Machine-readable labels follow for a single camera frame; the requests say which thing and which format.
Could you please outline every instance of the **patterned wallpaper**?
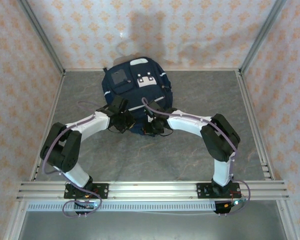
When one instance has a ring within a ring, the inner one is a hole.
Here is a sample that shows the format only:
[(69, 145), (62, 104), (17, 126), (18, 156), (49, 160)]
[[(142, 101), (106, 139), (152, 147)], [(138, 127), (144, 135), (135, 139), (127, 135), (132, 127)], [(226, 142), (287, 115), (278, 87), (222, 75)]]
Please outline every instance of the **patterned wallpaper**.
[(288, 0), (246, 81), (275, 174), (286, 180), (300, 225), (300, 0)]
[(29, 180), (59, 84), (16, 0), (0, 0), (0, 240), (20, 181)]
[(275, 0), (30, 0), (64, 68), (239, 68)]

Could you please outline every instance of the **wall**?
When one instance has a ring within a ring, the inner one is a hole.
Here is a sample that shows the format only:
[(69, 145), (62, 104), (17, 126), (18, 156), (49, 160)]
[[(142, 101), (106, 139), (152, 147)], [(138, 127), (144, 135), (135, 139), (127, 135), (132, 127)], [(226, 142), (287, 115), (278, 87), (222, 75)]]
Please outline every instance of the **wall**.
[(28, 181), (60, 75), (16, 0), (0, 0), (0, 240)]
[(300, 225), (300, 0), (288, 0), (246, 81), (278, 178), (286, 180)]
[(30, 0), (64, 68), (239, 68), (275, 0)]

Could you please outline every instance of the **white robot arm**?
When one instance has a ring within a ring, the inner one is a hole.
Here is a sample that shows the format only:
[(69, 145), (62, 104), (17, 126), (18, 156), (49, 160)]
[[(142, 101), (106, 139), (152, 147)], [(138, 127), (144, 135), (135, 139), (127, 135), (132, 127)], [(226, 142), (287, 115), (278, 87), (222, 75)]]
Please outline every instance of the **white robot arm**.
[[(80, 121), (66, 125), (55, 123), (43, 145), (40, 156), (75, 183), (80, 188), (90, 190), (92, 177), (89, 176), (77, 163), (80, 144), (85, 139), (99, 131), (115, 126), (121, 133), (129, 129), (135, 123), (130, 112), (125, 110), (127, 103), (122, 98), (115, 98), (110, 106), (98, 109), (93, 115)], [(214, 158), (214, 174), (212, 184), (216, 187), (215, 192), (222, 194), (228, 189), (232, 180), (231, 161), (235, 154), (233, 146), (238, 147), (240, 138), (228, 121), (220, 114), (214, 117), (196, 116), (184, 113), (175, 108), (166, 112), (152, 101), (148, 105), (146, 113), (152, 121), (145, 124), (145, 134), (163, 133), (164, 128), (170, 130), (182, 130), (202, 137), (208, 152)], [(71, 129), (60, 138), (65, 142), (62, 146), (58, 143), (53, 145), (60, 133), (71, 127)]]

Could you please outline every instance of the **white cable tray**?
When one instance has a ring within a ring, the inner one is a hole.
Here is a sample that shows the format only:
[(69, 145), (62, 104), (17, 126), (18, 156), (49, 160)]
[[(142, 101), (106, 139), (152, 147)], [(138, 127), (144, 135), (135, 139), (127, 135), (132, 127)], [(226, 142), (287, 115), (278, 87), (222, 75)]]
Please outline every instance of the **white cable tray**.
[[(30, 202), (27, 208), (28, 212), (61, 212), (64, 202)], [(69, 203), (65, 206), (66, 212), (73, 212), (80, 210), (81, 212), (91, 211), (91, 209), (84, 209), (74, 203)], [(101, 212), (168, 212), (168, 211), (215, 211), (216, 205), (214, 201), (162, 201), (162, 202), (150, 202), (150, 201), (104, 201), (101, 208), (98, 211)]]

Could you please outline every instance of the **backpack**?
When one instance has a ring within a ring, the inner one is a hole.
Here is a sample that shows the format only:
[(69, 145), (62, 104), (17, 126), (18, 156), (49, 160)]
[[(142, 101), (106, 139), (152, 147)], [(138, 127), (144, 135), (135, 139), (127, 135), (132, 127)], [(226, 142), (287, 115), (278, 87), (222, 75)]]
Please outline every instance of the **backpack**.
[(148, 116), (141, 101), (143, 97), (149, 103), (156, 101), (164, 110), (172, 107), (171, 83), (164, 70), (151, 58), (139, 57), (103, 70), (102, 89), (106, 103), (111, 104), (115, 95), (128, 100), (127, 109), (135, 119), (130, 129), (132, 133), (145, 135), (143, 128)]

